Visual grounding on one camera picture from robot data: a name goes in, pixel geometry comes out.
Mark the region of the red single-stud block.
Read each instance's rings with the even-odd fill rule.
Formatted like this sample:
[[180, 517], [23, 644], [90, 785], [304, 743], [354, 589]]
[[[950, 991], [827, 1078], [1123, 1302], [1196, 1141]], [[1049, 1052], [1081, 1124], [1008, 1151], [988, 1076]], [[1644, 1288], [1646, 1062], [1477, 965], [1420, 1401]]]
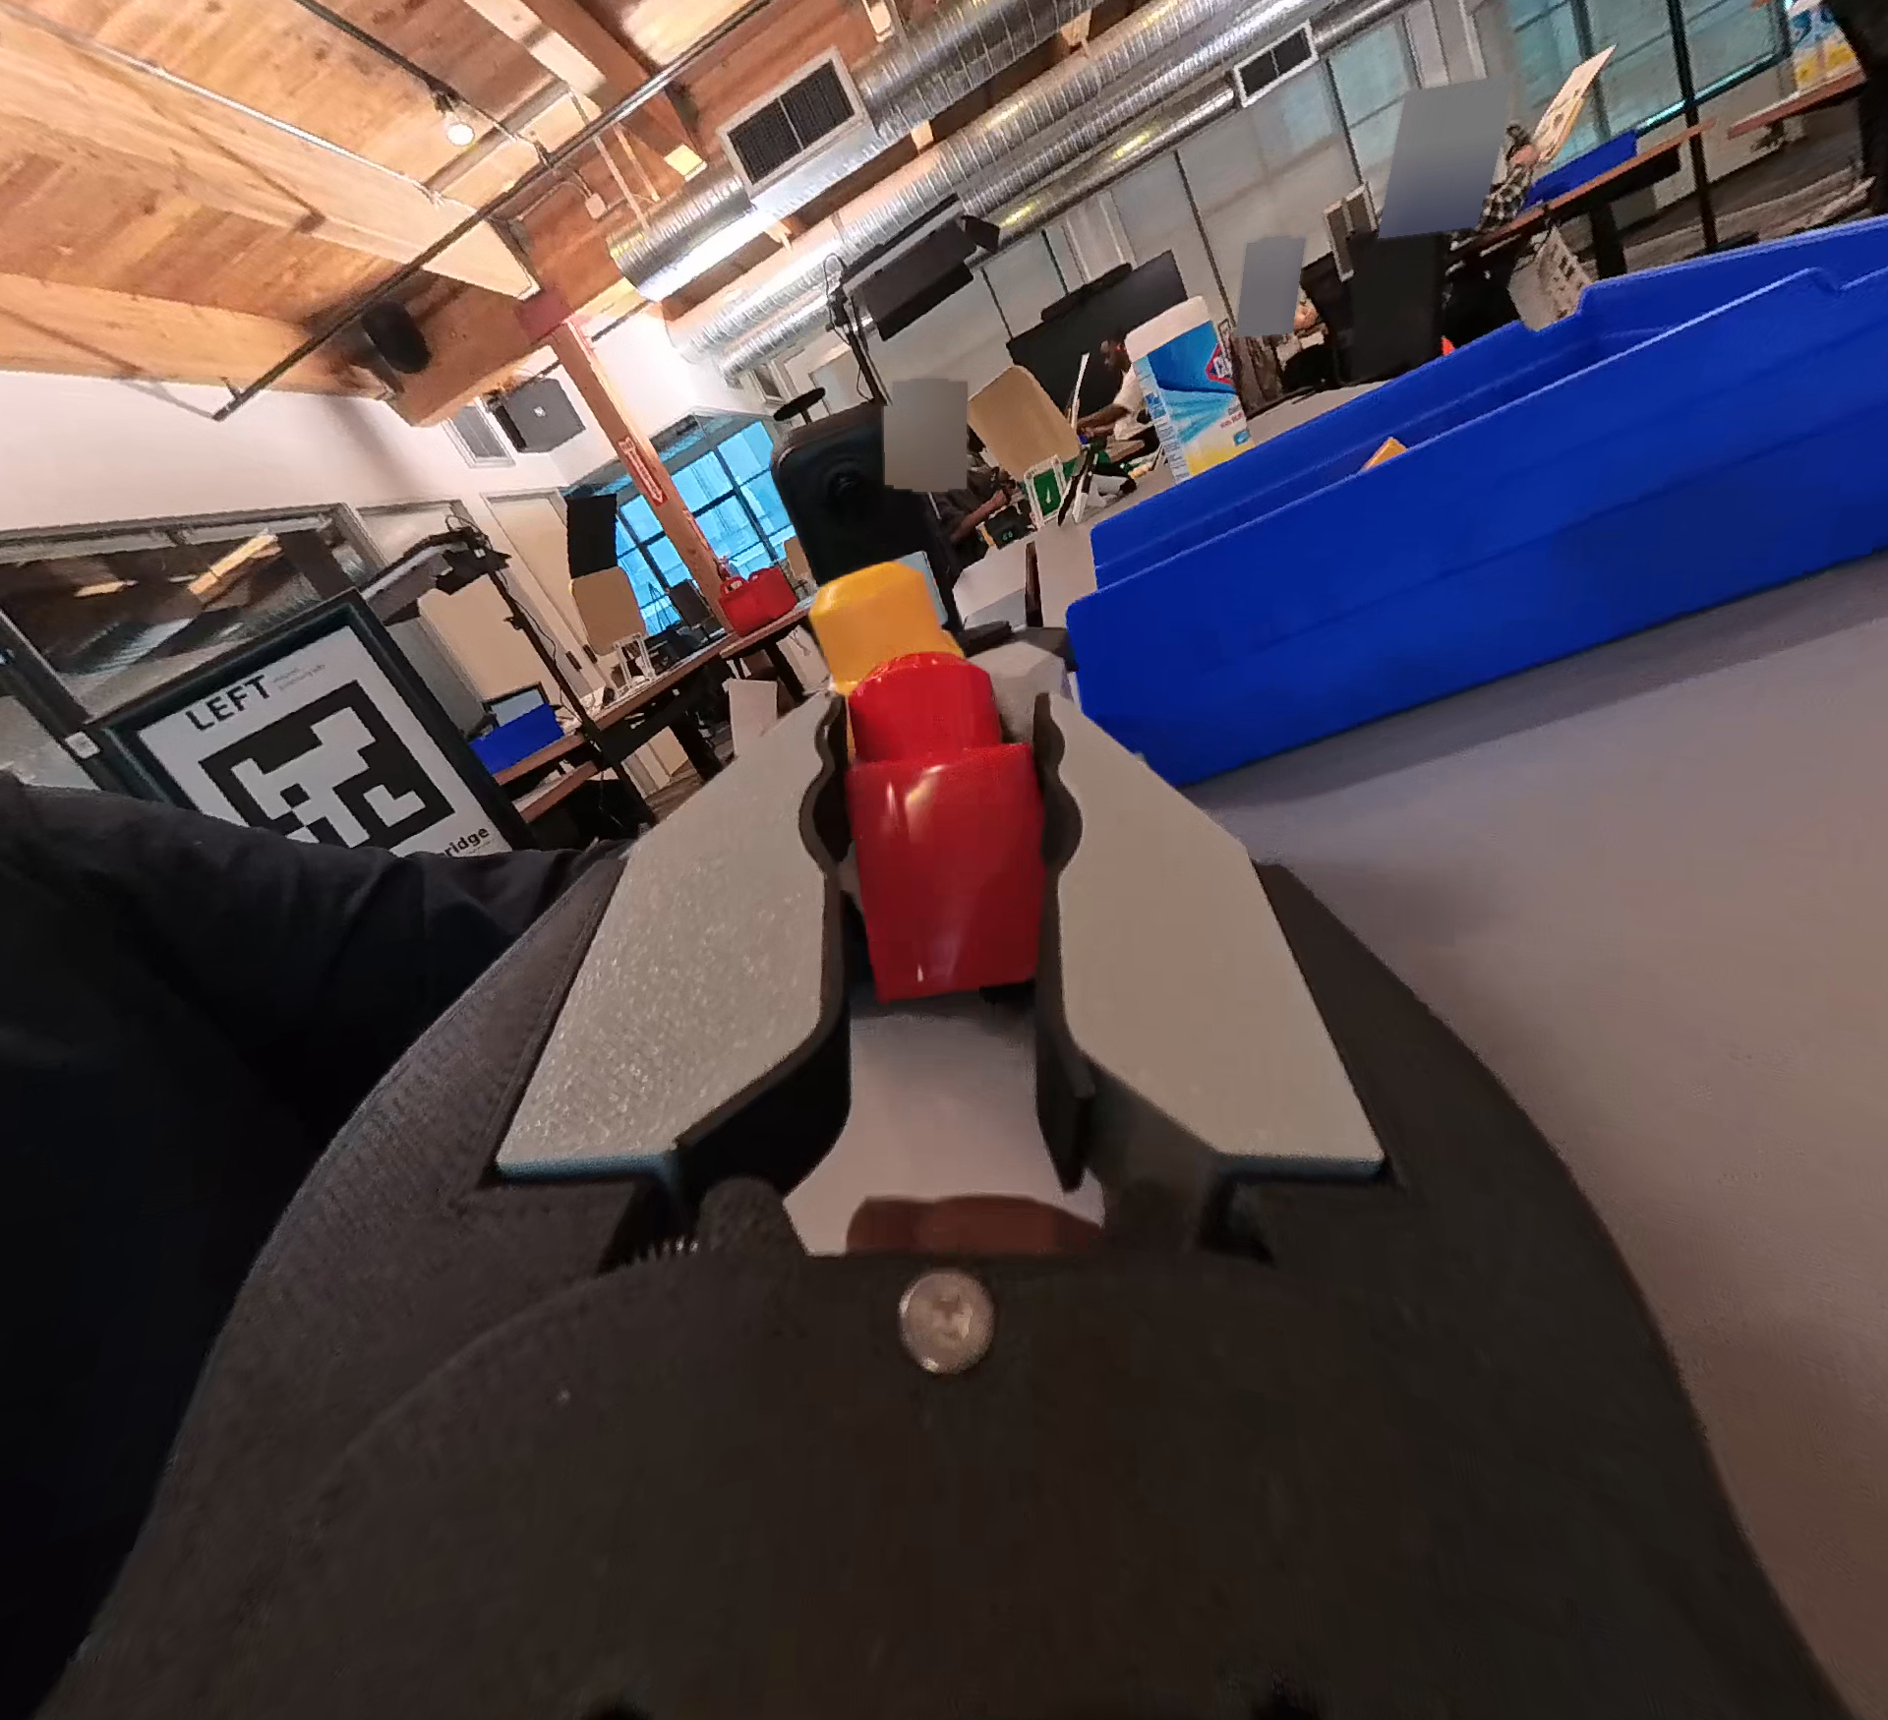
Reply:
[[1035, 977], [1043, 801], [990, 678], [948, 652], [891, 658], [845, 699], [845, 814], [875, 999], [897, 1005]]

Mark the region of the blue plastic bin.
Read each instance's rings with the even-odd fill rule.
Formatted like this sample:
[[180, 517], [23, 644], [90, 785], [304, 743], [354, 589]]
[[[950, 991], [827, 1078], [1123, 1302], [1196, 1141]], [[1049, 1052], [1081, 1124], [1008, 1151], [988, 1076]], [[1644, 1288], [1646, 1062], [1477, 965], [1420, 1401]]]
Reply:
[[1883, 220], [1592, 283], [1099, 525], [1079, 703], [1182, 789], [1879, 553], [1883, 406]]

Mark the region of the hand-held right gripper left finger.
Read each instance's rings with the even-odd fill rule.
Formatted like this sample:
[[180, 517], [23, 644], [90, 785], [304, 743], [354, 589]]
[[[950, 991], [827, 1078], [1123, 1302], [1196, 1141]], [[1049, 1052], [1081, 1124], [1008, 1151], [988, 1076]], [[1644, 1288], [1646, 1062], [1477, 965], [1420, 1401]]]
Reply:
[[510, 1187], [800, 1189], [851, 1112], [845, 713], [812, 698], [639, 838], [522, 1086]]

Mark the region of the black-framed marker sign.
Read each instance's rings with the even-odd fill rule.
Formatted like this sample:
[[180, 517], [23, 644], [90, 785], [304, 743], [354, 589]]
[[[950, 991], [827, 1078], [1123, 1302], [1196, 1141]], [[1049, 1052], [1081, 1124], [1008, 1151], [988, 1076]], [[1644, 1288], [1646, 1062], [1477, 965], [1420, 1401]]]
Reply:
[[90, 721], [160, 799], [302, 844], [483, 858], [534, 846], [360, 592]]

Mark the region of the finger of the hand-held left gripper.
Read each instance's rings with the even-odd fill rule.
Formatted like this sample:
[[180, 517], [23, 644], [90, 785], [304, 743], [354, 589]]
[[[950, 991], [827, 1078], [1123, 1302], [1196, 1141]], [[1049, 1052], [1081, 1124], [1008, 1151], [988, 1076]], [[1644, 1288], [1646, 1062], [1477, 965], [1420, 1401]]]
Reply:
[[1069, 698], [1061, 656], [1022, 638], [972, 656], [970, 666], [986, 676], [1000, 721], [1033, 721], [1037, 698]]
[[734, 680], [724, 688], [730, 769], [815, 773], [825, 737], [825, 690], [788, 699], [774, 680]]

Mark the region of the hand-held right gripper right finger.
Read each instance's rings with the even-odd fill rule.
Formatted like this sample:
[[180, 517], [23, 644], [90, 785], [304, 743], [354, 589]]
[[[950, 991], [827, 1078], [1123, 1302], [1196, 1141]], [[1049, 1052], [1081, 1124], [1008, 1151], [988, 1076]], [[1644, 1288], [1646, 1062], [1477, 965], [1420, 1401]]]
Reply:
[[1261, 872], [1063, 696], [1035, 699], [1033, 1104], [1063, 1189], [1150, 1189], [1194, 1236], [1235, 1189], [1386, 1163]]

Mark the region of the person's left forearm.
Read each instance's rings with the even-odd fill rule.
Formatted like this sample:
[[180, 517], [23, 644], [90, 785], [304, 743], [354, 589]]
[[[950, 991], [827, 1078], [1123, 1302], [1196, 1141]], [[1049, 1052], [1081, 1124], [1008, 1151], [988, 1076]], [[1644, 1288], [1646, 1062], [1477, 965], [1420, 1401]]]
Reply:
[[621, 854], [401, 858], [3, 775], [3, 1716], [104, 1601], [322, 1149]]

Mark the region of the wipes canister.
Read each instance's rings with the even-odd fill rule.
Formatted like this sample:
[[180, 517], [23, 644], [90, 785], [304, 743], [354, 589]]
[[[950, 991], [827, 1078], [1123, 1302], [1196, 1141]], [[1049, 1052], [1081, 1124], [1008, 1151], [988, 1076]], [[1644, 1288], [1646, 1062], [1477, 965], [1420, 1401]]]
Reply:
[[1125, 353], [1174, 483], [1237, 458], [1249, 426], [1206, 301], [1188, 295], [1130, 329]]

